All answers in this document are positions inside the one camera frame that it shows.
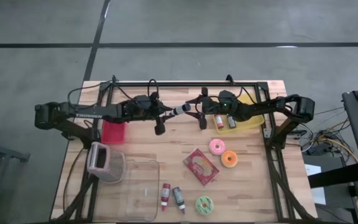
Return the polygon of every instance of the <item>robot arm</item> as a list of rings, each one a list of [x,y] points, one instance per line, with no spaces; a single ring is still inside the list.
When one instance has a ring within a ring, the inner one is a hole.
[[[155,95],[140,95],[118,104],[107,106],[96,105],[74,105],[69,102],[46,103],[35,106],[35,126],[40,129],[48,130],[55,128],[62,132],[62,135],[69,139],[75,136],[81,139],[85,149],[89,149],[93,141],[99,141],[98,130],[96,128],[81,127],[68,118],[91,118],[103,119],[110,123],[124,123],[130,121],[152,120],[156,122],[154,128],[156,135],[165,132],[164,122],[177,113],[170,113],[160,116],[173,108],[165,106]]]
[[[223,90],[219,96],[208,96],[208,90],[203,87],[202,94],[194,100],[187,103],[195,103],[196,105],[202,103],[201,111],[199,113],[187,113],[200,122],[200,128],[206,128],[206,114],[223,114],[230,115],[235,121],[247,121],[253,116],[279,112],[287,116],[287,120],[273,130],[271,138],[268,143],[276,148],[283,149],[285,147],[285,140],[287,134],[295,129],[300,123],[307,123],[313,119],[314,115],[314,101],[299,95],[290,95],[286,97],[278,96],[275,99],[248,105],[242,103],[237,99],[237,96],[230,91]],[[295,107],[292,111],[286,108],[286,104],[294,102]]]

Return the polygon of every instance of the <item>concrete floor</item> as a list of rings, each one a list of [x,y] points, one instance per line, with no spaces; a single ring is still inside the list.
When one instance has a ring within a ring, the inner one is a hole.
[[[91,43],[103,0],[0,0],[0,43]],[[358,0],[112,1],[101,42],[358,42]],[[31,153],[0,191],[0,223],[46,221],[67,141],[34,127],[34,105],[81,85],[90,49],[0,49],[0,145]],[[358,48],[101,49],[91,80],[284,80],[316,112],[358,90]],[[324,118],[316,116],[314,127]],[[314,129],[345,120],[346,114]],[[342,135],[356,148],[351,129]],[[324,211],[325,220],[336,221]]]

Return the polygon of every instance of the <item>wooden tabletop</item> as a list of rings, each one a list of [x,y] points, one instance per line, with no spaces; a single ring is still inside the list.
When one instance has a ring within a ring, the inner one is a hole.
[[[281,80],[266,81],[270,97],[286,96],[284,82]],[[83,86],[91,86],[99,82],[84,82]],[[124,91],[130,96],[147,94],[145,87],[125,87]],[[234,94],[238,87],[208,87],[209,95],[217,95],[226,89]],[[186,100],[196,98],[201,92],[200,87],[160,87],[160,100],[167,106],[182,105]],[[90,105],[97,99],[98,87],[84,89],[81,92],[82,105]],[[113,103],[127,100],[116,88],[113,93]],[[277,124],[285,120],[285,116],[275,113]],[[75,123],[85,126],[84,119],[75,119]],[[264,142],[261,128],[253,128],[238,133],[218,135],[211,116],[207,117],[208,126],[200,130],[198,121],[191,116],[181,115],[165,123],[166,133],[156,136],[154,121],[139,121],[127,124],[125,144],[111,145],[114,150],[125,154],[126,159],[156,160],[160,166],[159,191],[163,183],[171,184],[172,188],[180,187],[186,203],[186,214],[183,215],[175,204],[171,193],[168,208],[161,212],[160,196],[158,196],[158,213],[154,222],[274,222],[277,221],[273,202],[270,176],[267,167]],[[237,153],[238,164],[227,169],[221,165],[220,158],[213,156],[208,150],[210,140],[222,139],[226,147]],[[55,198],[51,218],[62,214],[63,188],[67,181],[68,172],[82,148],[79,140],[70,141],[67,149],[62,175]],[[194,174],[184,165],[183,159],[194,149],[198,148],[220,170],[215,181],[203,187]],[[292,192],[306,210],[314,217],[314,206],[305,165],[298,146],[287,145],[283,150],[288,181]],[[80,189],[81,178],[85,166],[86,151],[84,150],[71,175],[67,193],[66,207],[74,199]],[[121,184],[105,184],[99,182],[98,196],[94,210],[94,222],[118,222],[120,208]],[[201,216],[195,212],[195,200],[209,196],[214,202],[214,211],[209,216]],[[285,211],[285,200],[280,198]],[[88,211],[89,193],[85,200],[84,212]]]

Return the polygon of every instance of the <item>red box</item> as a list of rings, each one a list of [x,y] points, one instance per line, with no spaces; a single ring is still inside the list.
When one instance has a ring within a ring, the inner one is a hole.
[[[199,149],[190,153],[183,162],[204,186],[209,184],[219,173],[218,168]]]

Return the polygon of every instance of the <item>green donut toy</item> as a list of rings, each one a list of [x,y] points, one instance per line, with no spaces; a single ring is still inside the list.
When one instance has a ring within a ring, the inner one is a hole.
[[[196,210],[200,215],[209,215],[214,210],[214,202],[207,196],[196,200]]]

